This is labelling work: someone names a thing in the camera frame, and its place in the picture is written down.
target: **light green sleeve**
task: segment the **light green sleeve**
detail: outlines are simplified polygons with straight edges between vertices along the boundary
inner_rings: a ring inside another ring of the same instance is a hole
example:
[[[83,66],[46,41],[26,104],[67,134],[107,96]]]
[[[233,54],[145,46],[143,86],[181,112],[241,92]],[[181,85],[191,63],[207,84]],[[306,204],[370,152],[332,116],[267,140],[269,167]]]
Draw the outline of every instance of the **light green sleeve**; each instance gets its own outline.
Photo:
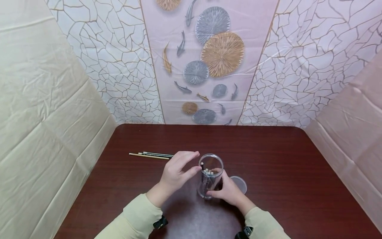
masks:
[[[153,224],[162,218],[162,210],[141,194],[133,199],[123,212],[105,227],[95,239],[147,239]]]
[[[290,239],[276,219],[258,207],[245,215],[245,224],[253,227],[249,239]]]

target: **wrist strap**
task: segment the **wrist strap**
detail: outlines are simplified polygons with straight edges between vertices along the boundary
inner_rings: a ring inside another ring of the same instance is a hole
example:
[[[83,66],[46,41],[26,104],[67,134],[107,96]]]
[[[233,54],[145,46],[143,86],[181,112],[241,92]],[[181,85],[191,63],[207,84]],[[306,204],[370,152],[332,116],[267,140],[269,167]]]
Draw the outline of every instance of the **wrist strap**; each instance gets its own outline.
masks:
[[[236,234],[235,239],[249,239],[249,236],[252,234],[252,232],[253,227],[246,226],[244,230]]]
[[[167,219],[162,215],[162,218],[159,221],[155,222],[152,226],[154,227],[154,229],[161,229],[167,224],[168,224]]]

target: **fabric backdrop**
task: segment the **fabric backdrop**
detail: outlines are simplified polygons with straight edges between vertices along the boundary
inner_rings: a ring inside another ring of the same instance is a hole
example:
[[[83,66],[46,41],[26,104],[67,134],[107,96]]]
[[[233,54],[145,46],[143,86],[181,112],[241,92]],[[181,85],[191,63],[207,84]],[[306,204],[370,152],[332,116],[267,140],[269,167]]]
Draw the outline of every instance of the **fabric backdrop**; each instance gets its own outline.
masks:
[[[46,0],[120,124],[195,124],[182,110],[189,102],[214,111],[211,124],[304,128],[381,48],[380,0],[197,0],[189,27],[192,0],[167,1],[179,5],[166,11],[161,0]],[[212,6],[227,11],[229,32],[242,39],[244,56],[235,71],[193,86],[183,70],[200,60],[195,24]],[[185,52],[178,57],[182,31]],[[171,74],[163,66],[168,42]],[[222,98],[213,97],[218,84],[228,89]],[[231,100],[234,84],[238,96]]]

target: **left hand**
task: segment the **left hand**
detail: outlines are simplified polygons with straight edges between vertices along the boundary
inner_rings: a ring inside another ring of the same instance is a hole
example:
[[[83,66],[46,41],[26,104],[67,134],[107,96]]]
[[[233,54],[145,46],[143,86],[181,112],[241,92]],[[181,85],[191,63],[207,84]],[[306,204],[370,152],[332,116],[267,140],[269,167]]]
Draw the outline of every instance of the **left hand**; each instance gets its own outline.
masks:
[[[195,176],[202,168],[195,166],[190,168],[187,172],[183,172],[183,167],[192,159],[198,157],[199,152],[179,151],[177,152],[168,163],[166,163],[163,170],[162,178],[159,184],[166,190],[174,193],[180,189],[185,182]]]
[[[166,163],[159,183],[151,188],[146,196],[149,201],[160,208],[163,203],[185,182],[195,176],[202,167],[195,166],[184,172],[183,167],[192,159],[198,157],[199,152],[179,151]]]

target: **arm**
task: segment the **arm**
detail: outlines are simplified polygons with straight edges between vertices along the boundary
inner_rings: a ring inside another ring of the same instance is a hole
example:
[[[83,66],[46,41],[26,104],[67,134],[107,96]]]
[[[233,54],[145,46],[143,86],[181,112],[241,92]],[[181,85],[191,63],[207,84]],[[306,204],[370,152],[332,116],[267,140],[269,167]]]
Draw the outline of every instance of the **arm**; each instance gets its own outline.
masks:
[[[160,182],[133,199],[95,239],[147,239],[154,229],[153,224],[162,218],[160,207],[163,203],[201,170],[196,166],[182,171],[186,163],[198,156],[199,152],[176,153],[166,164]]]
[[[253,227],[249,239],[290,239],[284,229],[269,212],[258,208],[241,190],[235,182],[223,171],[223,189],[220,191],[209,191],[208,194],[225,200],[236,206],[245,216],[245,225]]]

